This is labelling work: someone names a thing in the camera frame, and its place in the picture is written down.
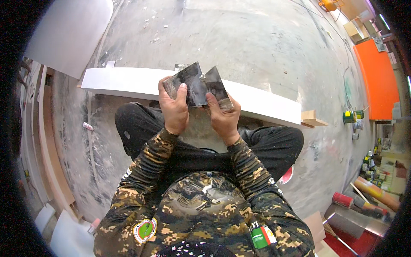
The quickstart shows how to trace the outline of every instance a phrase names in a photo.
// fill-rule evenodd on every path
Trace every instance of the fluorescent light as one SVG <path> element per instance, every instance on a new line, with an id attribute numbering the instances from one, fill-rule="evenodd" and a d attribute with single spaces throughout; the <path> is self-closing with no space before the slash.
<path id="1" fill-rule="evenodd" d="M 408 81 L 408 87 L 410 89 L 410 95 L 411 95 L 411 81 L 410 81 L 410 76 L 407 76 L 407 81 Z"/>
<path id="2" fill-rule="evenodd" d="M 383 20 L 384 24 L 386 25 L 387 29 L 390 30 L 390 27 L 388 26 L 388 24 L 386 23 L 386 21 L 384 20 L 384 17 L 380 14 L 380 18 L 381 20 Z"/>

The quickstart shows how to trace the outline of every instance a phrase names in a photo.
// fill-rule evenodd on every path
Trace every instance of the green paint can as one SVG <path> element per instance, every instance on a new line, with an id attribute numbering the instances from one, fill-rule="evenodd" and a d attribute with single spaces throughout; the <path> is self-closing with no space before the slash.
<path id="1" fill-rule="evenodd" d="M 357 117 L 357 120 L 364 118 L 364 110 L 354 111 L 354 113 L 355 113 L 355 116 Z"/>
<path id="2" fill-rule="evenodd" d="M 354 111 L 345 111 L 342 113 L 342 121 L 345 123 L 355 123 L 357 121 L 357 116 Z"/>

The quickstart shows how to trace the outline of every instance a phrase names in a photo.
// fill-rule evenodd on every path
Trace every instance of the right hand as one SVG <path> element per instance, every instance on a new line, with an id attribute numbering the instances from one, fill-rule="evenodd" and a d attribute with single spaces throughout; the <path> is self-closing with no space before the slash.
<path id="1" fill-rule="evenodd" d="M 241 106 L 230 95 L 233 103 L 230 110 L 221 110 L 218 101 L 212 93 L 207 93 L 208 107 L 211 111 L 211 125 L 217 134 L 223 139 L 226 146 L 233 145 L 239 138 L 237 131 L 238 118 L 240 117 Z"/>

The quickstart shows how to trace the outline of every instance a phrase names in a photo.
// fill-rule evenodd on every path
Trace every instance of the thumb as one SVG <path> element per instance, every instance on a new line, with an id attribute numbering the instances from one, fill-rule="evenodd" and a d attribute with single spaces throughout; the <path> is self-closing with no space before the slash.
<path id="1" fill-rule="evenodd" d="M 218 101 L 212 93 L 207 93 L 205 97 L 207 98 L 207 104 L 211 112 L 220 111 Z"/>
<path id="2" fill-rule="evenodd" d="M 178 91 L 177 91 L 177 98 L 176 101 L 177 102 L 186 102 L 185 99 L 187 97 L 187 84 L 182 83 L 179 87 L 178 87 Z"/>

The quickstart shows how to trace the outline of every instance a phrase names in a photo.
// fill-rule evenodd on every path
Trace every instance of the orange panel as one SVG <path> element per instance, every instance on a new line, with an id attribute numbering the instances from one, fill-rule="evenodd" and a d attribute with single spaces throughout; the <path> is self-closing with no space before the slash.
<path id="1" fill-rule="evenodd" d="M 394 70 L 387 52 L 378 52 L 374 40 L 354 46 L 363 73 L 370 105 L 370 120 L 391 120 L 394 103 L 399 102 Z"/>

